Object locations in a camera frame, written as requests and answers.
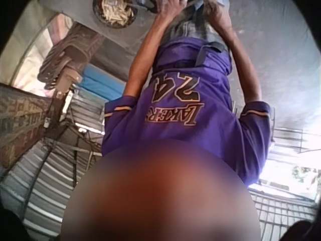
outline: sign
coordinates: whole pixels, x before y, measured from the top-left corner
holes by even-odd
[[[2,167],[9,168],[14,165],[43,136],[45,118],[57,106],[52,104],[52,101],[51,98],[0,84],[0,164]]]

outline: noodles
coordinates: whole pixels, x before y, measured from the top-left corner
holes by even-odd
[[[129,18],[134,16],[131,7],[127,7],[127,3],[123,0],[115,0],[114,6],[110,5],[108,0],[102,0],[101,6],[104,17],[111,24],[118,23],[124,26]]]

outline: wall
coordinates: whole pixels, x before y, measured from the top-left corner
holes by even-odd
[[[1,83],[12,84],[33,42],[55,15],[54,11],[40,6],[37,0],[30,1],[0,57]]]

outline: metal beam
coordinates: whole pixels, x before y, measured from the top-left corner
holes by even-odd
[[[77,137],[77,141],[76,141],[76,147],[78,147],[79,144],[79,139],[80,137]],[[78,152],[74,151],[74,163],[73,163],[73,185],[74,185],[74,189],[77,185],[77,156],[78,156]]]
[[[61,136],[65,133],[65,131],[68,129],[68,125],[65,125],[63,127],[63,129],[61,130],[61,132],[58,134],[58,136],[56,137],[56,140],[59,140],[61,138]],[[40,165],[40,167],[38,168],[32,182],[31,182],[31,185],[27,191],[27,194],[26,194],[26,198],[25,198],[25,201],[23,202],[23,206],[22,206],[22,213],[21,213],[21,219],[24,220],[25,219],[25,215],[26,215],[26,210],[27,210],[27,207],[28,207],[28,203],[29,203],[29,200],[30,200],[30,197],[31,197],[31,194],[32,194],[32,191],[35,187],[35,184],[36,184],[36,181],[40,175],[40,172],[42,170],[42,168],[44,167],[48,157],[50,156],[50,154],[52,153],[52,151],[54,150],[54,148],[56,147],[56,144],[57,142],[55,141],[54,144],[52,146],[49,146],[48,148],[48,152],[46,153],[46,155],[44,156],[43,158],[43,161]]]
[[[88,162],[87,162],[86,171],[88,171],[88,169],[89,169],[89,166],[90,166],[90,163],[91,163],[92,156],[93,156],[93,152],[90,152],[90,154],[89,154],[89,158],[88,158]]]
[[[83,149],[83,148],[80,148],[80,147],[75,147],[75,146],[72,146],[72,145],[69,145],[69,144],[66,144],[66,143],[63,143],[63,142],[58,142],[57,141],[57,144],[59,144],[59,146],[66,147],[66,148],[69,148],[69,149],[71,149],[73,151],[77,151],[77,152],[88,153],[88,154],[90,154],[92,152],[91,150]],[[102,157],[100,152],[92,152],[92,153],[93,153],[94,156]]]

